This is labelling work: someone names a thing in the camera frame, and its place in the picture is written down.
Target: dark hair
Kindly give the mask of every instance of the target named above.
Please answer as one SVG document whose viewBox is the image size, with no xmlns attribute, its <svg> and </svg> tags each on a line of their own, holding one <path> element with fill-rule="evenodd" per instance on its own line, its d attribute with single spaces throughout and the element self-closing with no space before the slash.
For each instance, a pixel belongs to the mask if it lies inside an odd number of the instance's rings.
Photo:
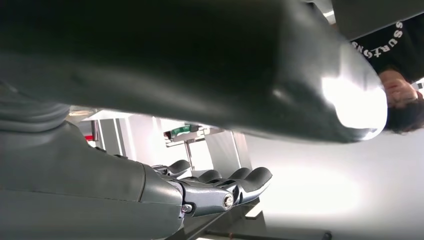
<svg viewBox="0 0 424 240">
<path fill-rule="evenodd" d="M 403 108 L 389 107 L 384 129 L 397 134 L 412 132 L 424 126 L 424 99 L 408 103 Z"/>
</svg>

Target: black t-shirt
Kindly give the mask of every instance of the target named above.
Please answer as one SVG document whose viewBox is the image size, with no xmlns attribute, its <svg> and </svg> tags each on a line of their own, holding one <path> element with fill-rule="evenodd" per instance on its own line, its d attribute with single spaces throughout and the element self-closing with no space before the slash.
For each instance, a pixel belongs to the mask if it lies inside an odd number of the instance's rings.
<svg viewBox="0 0 424 240">
<path fill-rule="evenodd" d="M 352 41 L 379 74 L 393 68 L 414 83 L 424 78 L 424 14 Z"/>
</svg>

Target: person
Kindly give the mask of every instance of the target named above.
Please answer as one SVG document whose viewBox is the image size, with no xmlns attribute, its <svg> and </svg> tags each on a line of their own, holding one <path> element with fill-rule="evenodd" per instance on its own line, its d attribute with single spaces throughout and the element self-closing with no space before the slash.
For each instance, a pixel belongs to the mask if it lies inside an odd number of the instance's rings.
<svg viewBox="0 0 424 240">
<path fill-rule="evenodd" d="M 387 96 L 385 129 L 398 134 L 424 126 L 424 99 L 413 83 L 424 78 L 424 14 L 351 41 L 380 77 Z"/>
</svg>

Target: machine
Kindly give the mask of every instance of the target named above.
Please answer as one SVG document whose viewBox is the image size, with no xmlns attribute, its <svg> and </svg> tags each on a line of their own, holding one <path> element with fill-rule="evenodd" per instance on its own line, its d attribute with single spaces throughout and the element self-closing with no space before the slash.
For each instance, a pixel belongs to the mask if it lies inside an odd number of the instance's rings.
<svg viewBox="0 0 424 240">
<path fill-rule="evenodd" d="M 262 167 L 176 179 L 108 155 L 64 121 L 69 105 L 326 143 L 368 140 L 386 123 L 377 74 L 300 1 L 1 5 L 2 240 L 165 238 L 270 183 Z"/>
</svg>

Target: metal bolt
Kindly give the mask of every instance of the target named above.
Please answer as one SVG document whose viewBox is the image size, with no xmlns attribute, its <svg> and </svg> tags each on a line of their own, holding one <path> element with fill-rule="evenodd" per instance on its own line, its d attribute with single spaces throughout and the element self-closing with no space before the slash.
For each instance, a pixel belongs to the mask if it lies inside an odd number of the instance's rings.
<svg viewBox="0 0 424 240">
<path fill-rule="evenodd" d="M 231 193 L 225 195 L 224 197 L 224 202 L 223 202 L 223 207 L 225 210 L 230 209 L 234 204 L 234 197 Z"/>
<path fill-rule="evenodd" d="M 184 204 L 181 207 L 181 212 L 186 213 L 186 214 L 191 213 L 192 210 L 193 210 L 193 207 L 190 204 Z"/>
</svg>

